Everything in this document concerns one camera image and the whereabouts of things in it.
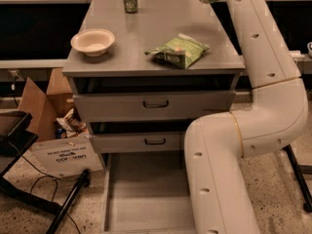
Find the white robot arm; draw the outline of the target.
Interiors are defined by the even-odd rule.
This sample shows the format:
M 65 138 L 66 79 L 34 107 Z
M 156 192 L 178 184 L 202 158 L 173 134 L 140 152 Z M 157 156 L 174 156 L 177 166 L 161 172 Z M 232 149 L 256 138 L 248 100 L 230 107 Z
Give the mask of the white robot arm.
M 185 133 L 185 165 L 197 234 L 260 234 L 239 161 L 293 142 L 307 121 L 307 95 L 266 2 L 226 3 L 253 104 L 193 121 Z

